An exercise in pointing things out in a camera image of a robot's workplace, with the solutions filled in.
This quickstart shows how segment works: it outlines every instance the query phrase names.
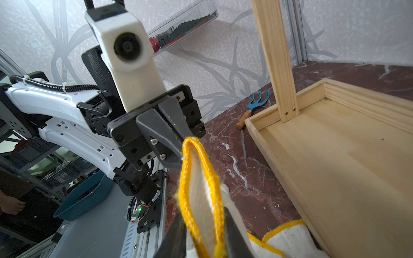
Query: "blue garden rake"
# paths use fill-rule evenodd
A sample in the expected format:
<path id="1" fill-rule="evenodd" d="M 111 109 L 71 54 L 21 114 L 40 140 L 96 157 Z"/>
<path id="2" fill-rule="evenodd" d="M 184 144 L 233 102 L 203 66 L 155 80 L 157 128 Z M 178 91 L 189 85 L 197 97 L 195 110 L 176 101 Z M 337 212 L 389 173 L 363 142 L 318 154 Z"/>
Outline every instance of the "blue garden rake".
<path id="1" fill-rule="evenodd" d="M 252 110 L 254 110 L 254 108 L 260 107 L 267 102 L 267 100 L 270 98 L 270 90 L 267 90 L 267 97 L 265 98 L 263 102 L 259 102 L 261 100 L 261 92 L 258 92 L 258 95 L 259 95 L 259 98 L 257 102 L 252 103 L 254 101 L 254 93 L 252 94 L 252 99 L 247 105 L 248 110 L 244 113 L 244 115 L 241 117 L 241 119 L 238 121 L 236 125 L 238 130 L 242 130 L 242 128 L 245 125 L 245 120 L 251 116 Z"/>

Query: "bolt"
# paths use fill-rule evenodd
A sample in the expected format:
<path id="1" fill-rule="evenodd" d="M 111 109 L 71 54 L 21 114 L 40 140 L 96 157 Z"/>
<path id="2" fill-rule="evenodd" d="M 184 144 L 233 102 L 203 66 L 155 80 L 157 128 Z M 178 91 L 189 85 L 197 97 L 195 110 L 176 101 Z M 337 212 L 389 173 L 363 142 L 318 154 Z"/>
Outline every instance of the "bolt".
<path id="1" fill-rule="evenodd" d="M 123 135 L 117 135 L 117 136 L 115 137 L 115 140 L 116 140 L 117 142 L 121 142 L 121 141 L 124 140 L 124 137 L 123 137 Z"/>

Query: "white camera housing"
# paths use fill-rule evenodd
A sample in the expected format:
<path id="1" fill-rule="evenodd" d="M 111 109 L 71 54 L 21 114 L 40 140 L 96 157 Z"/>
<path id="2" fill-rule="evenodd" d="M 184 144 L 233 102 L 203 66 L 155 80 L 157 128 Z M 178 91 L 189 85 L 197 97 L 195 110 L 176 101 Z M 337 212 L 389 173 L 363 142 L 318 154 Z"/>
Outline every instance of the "white camera housing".
<path id="1" fill-rule="evenodd" d="M 113 12 L 110 6 L 98 9 L 103 14 Z M 154 50 L 139 19 L 126 11 L 99 20 L 86 12 L 85 18 L 99 42 L 102 60 L 112 74 L 126 112 L 166 92 L 153 59 Z M 115 52 L 115 42 L 124 33 L 134 34 L 140 44 L 140 53 L 133 60 L 126 60 Z"/>

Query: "wooden frame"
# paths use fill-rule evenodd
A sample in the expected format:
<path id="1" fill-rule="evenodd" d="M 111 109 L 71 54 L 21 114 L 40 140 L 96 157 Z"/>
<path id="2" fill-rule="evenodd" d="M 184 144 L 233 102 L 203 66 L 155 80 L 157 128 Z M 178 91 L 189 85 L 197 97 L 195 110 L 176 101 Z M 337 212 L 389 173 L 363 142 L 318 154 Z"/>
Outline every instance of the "wooden frame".
<path id="1" fill-rule="evenodd" d="M 251 2 L 277 101 L 245 120 L 264 158 L 330 256 L 410 257 L 413 102 L 330 79 L 295 94 L 279 1 Z"/>

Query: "wall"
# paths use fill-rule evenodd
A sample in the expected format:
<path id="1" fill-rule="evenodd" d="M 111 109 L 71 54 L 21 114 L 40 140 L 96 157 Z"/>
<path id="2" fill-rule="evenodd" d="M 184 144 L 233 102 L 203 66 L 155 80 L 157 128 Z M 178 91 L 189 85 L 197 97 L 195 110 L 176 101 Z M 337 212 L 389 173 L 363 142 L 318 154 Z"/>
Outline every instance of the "wall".
<path id="1" fill-rule="evenodd" d="M 292 65 L 297 64 L 281 0 Z M 126 0 L 147 31 L 193 0 Z M 95 6 L 111 3 L 95 0 Z M 167 88 L 191 87 L 208 121 L 270 79 L 249 0 L 217 0 L 219 16 L 155 57 Z M 81 54 L 97 45 L 84 19 L 82 0 L 3 0 L 0 48 L 24 71 L 44 71 L 54 83 L 94 83 Z"/>
<path id="2" fill-rule="evenodd" d="M 300 0 L 309 60 L 413 65 L 412 0 Z"/>

